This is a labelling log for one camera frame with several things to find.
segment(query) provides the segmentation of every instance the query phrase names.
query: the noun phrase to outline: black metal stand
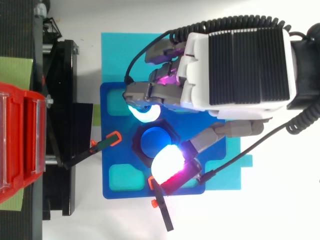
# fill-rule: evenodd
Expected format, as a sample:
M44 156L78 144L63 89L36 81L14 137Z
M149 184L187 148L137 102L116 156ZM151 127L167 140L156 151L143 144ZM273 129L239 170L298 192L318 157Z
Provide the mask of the black metal stand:
M43 55L42 92L53 99L47 111L46 154L56 160L43 174L43 220L50 220L51 210L62 210L63 216L74 212L76 167L63 165L90 148L93 104L76 103L77 49L72 40L55 41L50 54Z

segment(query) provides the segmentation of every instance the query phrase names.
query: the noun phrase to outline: clear plastic lid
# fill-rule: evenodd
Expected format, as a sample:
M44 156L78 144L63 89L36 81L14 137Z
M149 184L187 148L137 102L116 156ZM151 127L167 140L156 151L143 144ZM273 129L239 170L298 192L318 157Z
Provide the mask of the clear plastic lid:
M35 173L46 169L46 128L47 105L45 100L36 101L36 130L35 130Z
M9 187L7 180L7 98L10 95L0 92L0 191Z

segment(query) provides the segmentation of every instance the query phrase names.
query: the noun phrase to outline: metal rod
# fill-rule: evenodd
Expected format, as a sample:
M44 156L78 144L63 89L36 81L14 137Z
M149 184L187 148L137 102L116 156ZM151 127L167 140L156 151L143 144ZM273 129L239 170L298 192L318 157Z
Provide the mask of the metal rod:
M45 156L45 165L57 165L57 159L55 155L46 155Z
M50 54L52 47L53 47L52 44L43 44L42 45L42 54Z

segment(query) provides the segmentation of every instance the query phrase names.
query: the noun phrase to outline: black cable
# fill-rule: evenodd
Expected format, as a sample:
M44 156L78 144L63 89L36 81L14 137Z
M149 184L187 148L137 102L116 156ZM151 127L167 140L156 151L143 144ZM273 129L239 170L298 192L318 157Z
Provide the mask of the black cable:
M287 122L286 130L297 135L320 119L320 98Z
M247 153L249 153L251 150L253 150L255 147L257 147L258 145L260 145L261 143L263 143L265 140L267 140L268 138L270 138L272 135L276 134L277 132L279 132L280 130L284 129L287 126L287 122L278 126L277 128L273 129L271 132L269 132L268 134L266 134L265 136L263 136L262 138L260 138L258 141L256 141L254 144L252 144L250 147L248 147L246 150L244 150L243 152L241 152L239 155L235 156L233 159L227 161L225 164L223 164L222 166L214 169L214 170L210 170L208 172L206 172L205 174L203 174L200 179L198 180L199 184L202 185L205 182L207 182L208 180L210 180L212 177L214 177L218 172L220 172L221 170L225 169L226 167L230 166L231 164L233 164L234 162L236 162L237 160L239 160L240 158L242 158L244 155L246 155Z
M299 36L299 37L301 37L302 39L308 39L307 35L305 35L305 34L302 33L302 32L299 32L299 31L289 32L289 36L290 36L290 37L292 37L292 36Z
M161 39L169 36L170 41L173 44L186 42L190 33L201 33L209 34L223 30L236 30L236 29L250 29L250 28L283 28L288 32L291 29L290 25L285 26L284 21L278 22L278 18L272 18L271 16L259 16L259 15L240 15L240 16L229 16L208 21L198 22L189 26L180 27L174 30L166 31L165 33L158 36L155 40L149 43L144 49L142 49L131 61L129 67L126 70L124 83L129 85L134 83L132 77L130 77L130 71L136 61L148 51L154 44Z
M297 135L301 133L303 130L306 128L310 127L315 121L320 119L320 98L311 104L309 107L304 109L301 113L299 113L297 116L292 118L290 121L278 126L268 134L266 134L264 137L260 138L257 142L252 144L250 147L248 147L246 150L241 152L239 155L235 156L233 159L230 161L226 162L222 166L208 171L205 174L203 174L200 179L198 180L199 184L202 185L208 180L210 180L212 177L214 177L218 172L221 170L225 169L226 167L230 166L240 158L242 158L244 155L249 153L251 150L253 150L255 147L260 145L262 142L270 138L272 135L276 134L280 130L286 128L286 130L292 134L292 135Z
M125 76L124 76L124 83L126 85L129 85L131 83L134 82L134 80L132 79L132 77L129 76L130 71L132 69L132 67L134 66L134 64L136 63L136 61L146 52L148 51L154 44L156 44L157 42L159 42L161 39L165 38L167 35L169 35L171 33L171 30L166 31L165 33L161 34L160 36L158 36L155 40L153 40L152 42L150 42L144 49L142 49L135 57L134 59L130 62L130 65L128 66Z

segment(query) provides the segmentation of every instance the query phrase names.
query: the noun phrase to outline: hexagonal recess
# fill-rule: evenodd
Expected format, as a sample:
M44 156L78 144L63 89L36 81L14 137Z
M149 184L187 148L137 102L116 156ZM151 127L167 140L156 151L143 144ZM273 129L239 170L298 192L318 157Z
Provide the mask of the hexagonal recess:
M153 157L148 157L141 148L141 138L143 134L151 128L159 127L164 129L171 138L172 144L178 144L181 140L180 136L174 130L174 128L165 120L159 119L156 121L143 123L141 124L137 130L135 135L132 138L132 150L133 152L140 158L140 160L146 165L148 168L151 168L152 162L154 160Z

